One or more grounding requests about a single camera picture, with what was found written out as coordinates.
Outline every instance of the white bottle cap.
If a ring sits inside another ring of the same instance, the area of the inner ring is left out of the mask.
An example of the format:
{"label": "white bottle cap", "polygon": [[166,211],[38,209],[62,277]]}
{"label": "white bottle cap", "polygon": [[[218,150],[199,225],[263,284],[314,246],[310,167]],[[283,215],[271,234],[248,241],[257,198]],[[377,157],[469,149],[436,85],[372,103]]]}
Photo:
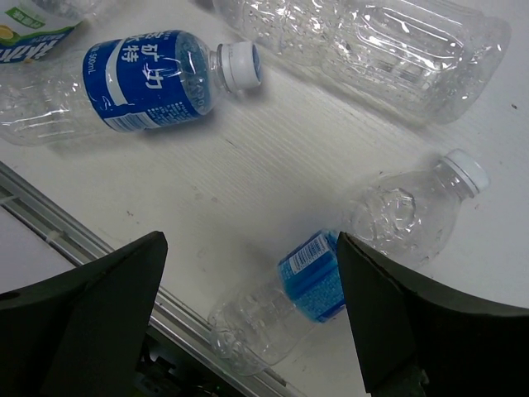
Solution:
{"label": "white bottle cap", "polygon": [[261,84],[261,63],[254,43],[220,45],[222,72],[230,91],[254,88]]}
{"label": "white bottle cap", "polygon": [[461,149],[451,151],[441,161],[456,172],[469,186],[474,196],[486,190],[490,185],[487,172],[467,152]]}

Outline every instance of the white surface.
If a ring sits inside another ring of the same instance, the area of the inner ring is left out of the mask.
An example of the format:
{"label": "white surface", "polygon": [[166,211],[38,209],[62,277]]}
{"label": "white surface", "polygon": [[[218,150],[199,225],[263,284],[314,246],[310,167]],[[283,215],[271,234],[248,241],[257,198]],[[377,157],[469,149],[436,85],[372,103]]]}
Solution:
{"label": "white surface", "polygon": [[[119,23],[92,31],[86,45],[171,28],[212,48],[231,37],[194,3],[132,1]],[[223,291],[326,223],[326,209],[353,183],[429,165],[432,154],[460,147],[493,182],[464,203],[448,247],[423,271],[529,307],[529,2],[458,2],[510,21],[512,41],[481,99],[456,123],[408,131],[264,68],[260,90],[222,103],[203,122],[51,147],[2,143],[0,159],[114,247],[165,232],[163,285],[206,317]],[[343,313],[275,370],[309,397],[364,394]]]}
{"label": "white surface", "polygon": [[73,268],[34,232],[0,208],[0,294]]}

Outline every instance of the plastic bottle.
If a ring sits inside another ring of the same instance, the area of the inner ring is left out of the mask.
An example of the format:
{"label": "plastic bottle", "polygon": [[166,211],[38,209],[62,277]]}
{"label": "plastic bottle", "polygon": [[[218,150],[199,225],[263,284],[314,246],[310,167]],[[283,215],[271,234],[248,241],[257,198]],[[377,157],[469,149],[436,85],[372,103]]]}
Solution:
{"label": "plastic bottle", "polygon": [[105,23],[125,1],[0,0],[0,64],[40,60],[79,23]]}
{"label": "plastic bottle", "polygon": [[295,74],[413,123],[452,122],[484,90],[511,28],[446,0],[213,0]]}
{"label": "plastic bottle", "polygon": [[[348,206],[338,228],[417,268],[445,246],[461,202],[488,185],[476,161],[455,150],[433,170],[376,181],[360,203]],[[213,308],[211,344],[234,371],[252,375],[283,360],[316,324],[344,308],[337,237],[316,233],[268,275],[246,281]]]}
{"label": "plastic bottle", "polygon": [[283,360],[317,323],[341,309],[336,244],[322,230],[267,275],[247,280],[211,311],[211,344],[240,375],[254,375]]}
{"label": "plastic bottle", "polygon": [[169,126],[206,115],[225,92],[260,84],[251,42],[210,51],[184,31],[108,41],[68,57],[6,67],[9,77],[0,80],[5,139],[34,146]]}
{"label": "plastic bottle", "polygon": [[390,259],[417,269],[439,254],[463,200],[483,192],[487,173],[462,150],[433,170],[387,176],[368,187],[342,229]]}

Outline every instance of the clear plastic bottle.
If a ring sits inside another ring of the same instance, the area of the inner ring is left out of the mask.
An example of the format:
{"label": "clear plastic bottle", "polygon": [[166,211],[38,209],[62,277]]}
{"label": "clear plastic bottle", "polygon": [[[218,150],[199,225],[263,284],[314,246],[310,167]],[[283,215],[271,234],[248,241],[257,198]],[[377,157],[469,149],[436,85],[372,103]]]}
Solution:
{"label": "clear plastic bottle", "polygon": [[445,247],[463,200],[488,188],[487,173],[462,150],[433,170],[387,176],[368,187],[342,229],[412,269]]}
{"label": "clear plastic bottle", "polygon": [[345,307],[336,245],[322,230],[267,275],[247,280],[211,311],[211,344],[241,375],[283,360],[318,323]]}
{"label": "clear plastic bottle", "polygon": [[503,20],[446,0],[213,0],[294,73],[409,122],[452,122],[510,41]]}
{"label": "clear plastic bottle", "polygon": [[106,12],[126,0],[30,0],[40,9],[77,25],[87,17]]}
{"label": "clear plastic bottle", "polygon": [[[417,268],[445,246],[461,202],[488,185],[475,160],[455,150],[433,170],[378,180],[339,228]],[[213,308],[211,344],[234,371],[252,375],[283,360],[315,325],[345,307],[337,238],[329,230],[316,233],[268,275],[247,280]]]}
{"label": "clear plastic bottle", "polygon": [[249,41],[217,51],[184,31],[108,41],[67,60],[6,65],[0,136],[34,146],[164,127],[206,115],[225,92],[259,84],[260,60]]}

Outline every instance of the barcode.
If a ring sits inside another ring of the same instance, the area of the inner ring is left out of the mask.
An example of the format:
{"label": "barcode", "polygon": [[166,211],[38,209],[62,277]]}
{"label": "barcode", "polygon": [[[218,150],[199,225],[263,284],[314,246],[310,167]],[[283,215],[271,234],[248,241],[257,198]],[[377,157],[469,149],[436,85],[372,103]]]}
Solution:
{"label": "barcode", "polygon": [[160,125],[153,122],[149,115],[145,112],[130,113],[120,117],[105,118],[105,123],[110,128],[120,132],[147,130],[150,128],[157,128]]}
{"label": "barcode", "polygon": [[319,234],[290,258],[288,262],[290,263],[292,272],[294,274],[299,273],[301,270],[314,263],[320,256],[323,256],[327,251],[329,251],[329,247],[325,237]]}

